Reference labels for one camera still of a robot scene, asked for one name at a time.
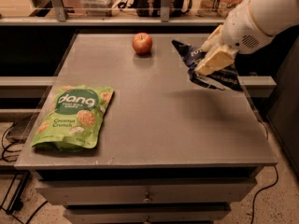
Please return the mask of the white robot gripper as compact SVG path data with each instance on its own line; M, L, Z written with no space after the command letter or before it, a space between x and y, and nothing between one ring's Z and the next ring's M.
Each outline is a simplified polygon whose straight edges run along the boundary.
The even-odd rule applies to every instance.
M210 75L231 65L236 49L240 54L251 54L270 44L273 39L255 20L250 0L244 0L229 12L223 28L219 25L203 43L201 50L207 54L195 71L203 76ZM222 40L226 45L212 49L221 45Z

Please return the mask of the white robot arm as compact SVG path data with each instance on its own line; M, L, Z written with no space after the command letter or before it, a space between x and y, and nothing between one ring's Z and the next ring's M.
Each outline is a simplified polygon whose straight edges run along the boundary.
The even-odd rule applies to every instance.
M204 42L206 56L194 71L203 76L219 71L237 54L252 54L298 24L299 0L244 0Z

